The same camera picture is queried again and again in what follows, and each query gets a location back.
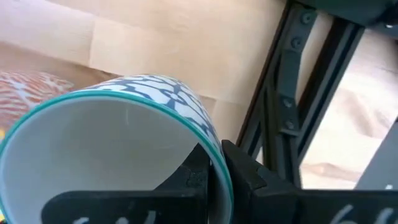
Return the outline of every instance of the wooden surface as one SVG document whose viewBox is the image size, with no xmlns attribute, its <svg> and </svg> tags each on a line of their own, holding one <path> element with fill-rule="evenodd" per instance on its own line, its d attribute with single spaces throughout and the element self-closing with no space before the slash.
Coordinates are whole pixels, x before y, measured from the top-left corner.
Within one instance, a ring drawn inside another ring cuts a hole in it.
<svg viewBox="0 0 398 224">
<path fill-rule="evenodd" d="M 219 137 L 234 141 L 283 8 L 280 0 L 2 0 L 0 69 L 45 70 L 78 87 L 110 73 L 170 75 L 201 96 Z M 297 100 L 330 26 L 321 12 Z M 392 40 L 365 33 L 305 158 L 305 187 L 355 185 L 398 113 L 396 53 Z"/>
</svg>

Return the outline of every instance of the mug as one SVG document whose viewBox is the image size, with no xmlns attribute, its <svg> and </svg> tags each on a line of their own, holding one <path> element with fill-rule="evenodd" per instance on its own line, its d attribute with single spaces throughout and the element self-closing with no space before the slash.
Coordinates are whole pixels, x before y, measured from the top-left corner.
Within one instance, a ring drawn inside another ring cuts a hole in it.
<svg viewBox="0 0 398 224">
<path fill-rule="evenodd" d="M 153 190 L 201 144 L 216 174 L 210 223 L 230 223 L 233 189 L 220 142 L 199 98 L 160 75 L 109 80 L 48 100 L 0 145 L 0 206 L 9 223 L 40 223 L 56 195 Z"/>
</svg>

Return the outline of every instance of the ceramic mug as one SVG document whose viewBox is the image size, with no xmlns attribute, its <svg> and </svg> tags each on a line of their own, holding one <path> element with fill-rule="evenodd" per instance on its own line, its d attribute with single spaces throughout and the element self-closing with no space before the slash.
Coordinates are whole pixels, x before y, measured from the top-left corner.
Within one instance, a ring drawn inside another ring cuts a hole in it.
<svg viewBox="0 0 398 224">
<path fill-rule="evenodd" d="M 200 143 L 216 173 L 210 223 L 230 223 L 231 178 L 215 129 L 194 92 L 158 75 L 109 80 L 37 106 L 0 146 L 1 210 L 41 223 L 45 203 L 74 190 L 153 190 Z"/>
</svg>

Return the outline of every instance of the mug rim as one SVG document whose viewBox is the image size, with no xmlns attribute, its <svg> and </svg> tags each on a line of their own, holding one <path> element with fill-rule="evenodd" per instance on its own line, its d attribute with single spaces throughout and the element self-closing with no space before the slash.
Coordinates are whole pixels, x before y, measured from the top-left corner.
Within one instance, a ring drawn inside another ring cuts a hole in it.
<svg viewBox="0 0 398 224">
<path fill-rule="evenodd" d="M 176 111 L 170 109 L 167 106 L 161 105 L 159 103 L 156 103 L 152 100 L 149 100 L 147 98 L 143 98 L 140 96 L 135 96 L 131 95 L 128 93 L 123 93 L 123 92 L 115 92 L 112 90 L 79 90 L 71 93 L 67 93 L 65 95 L 60 95 L 58 97 L 52 98 L 50 100 L 47 100 L 46 102 L 36 106 L 32 110 L 30 110 L 28 113 L 23 115 L 12 127 L 11 129 L 6 133 L 5 138 L 2 140 L 0 143 L 0 163 L 1 159 L 4 153 L 4 150 L 6 148 L 6 145 L 10 138 L 15 134 L 15 132 L 18 130 L 18 128 L 25 122 L 27 121 L 31 116 L 35 115 L 37 112 L 48 108 L 49 106 L 52 106 L 56 103 L 59 103 L 61 101 L 65 100 L 70 100 L 70 99 L 76 99 L 76 98 L 84 98 L 84 97 L 99 97 L 99 96 L 110 96 L 110 97 L 116 97 L 116 98 L 122 98 L 125 100 L 131 100 L 135 101 L 138 103 L 142 103 L 150 108 L 160 110 L 161 112 L 167 114 L 168 116 L 171 116 L 172 118 L 176 119 L 178 122 L 180 122 L 182 125 L 184 125 L 186 128 L 188 128 L 190 131 L 194 133 L 194 135 L 197 136 L 197 138 L 205 144 L 205 146 L 208 148 L 207 153 L 211 153 L 214 158 L 216 159 L 216 163 L 218 166 L 221 168 L 221 173 L 225 177 L 226 180 L 226 186 L 228 188 L 228 195 L 229 195 L 229 201 L 231 202 L 229 204 L 230 207 L 230 214 L 228 217 L 229 222 L 231 223 L 232 221 L 232 212 L 233 212 L 233 207 L 234 207 L 234 197 L 233 197 L 233 186 L 232 186 L 232 180 L 231 176 L 229 175 L 229 171 L 226 169 L 226 162 L 222 158 L 222 152 L 217 153 L 217 148 L 214 146 L 210 140 L 196 128 L 194 125 L 189 123 L 183 116 L 178 114 Z M 7 210 L 3 205 L 1 194 L 0 194 L 0 209 L 2 211 L 2 214 L 4 215 L 6 220 L 9 220 L 8 215 L 7 215 Z"/>
</svg>

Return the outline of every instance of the black metal frame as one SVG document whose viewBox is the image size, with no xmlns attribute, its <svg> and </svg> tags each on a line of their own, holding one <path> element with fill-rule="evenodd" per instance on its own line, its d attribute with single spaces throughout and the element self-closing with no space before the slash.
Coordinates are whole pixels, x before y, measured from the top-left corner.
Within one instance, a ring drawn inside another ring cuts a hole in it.
<svg viewBox="0 0 398 224">
<path fill-rule="evenodd" d="M 252 157 L 262 147 L 264 165 L 297 187 L 299 164 L 364 32 L 361 25 L 334 19 L 296 103 L 301 53 L 315 17 L 314 8 L 288 1 L 237 141 Z"/>
</svg>

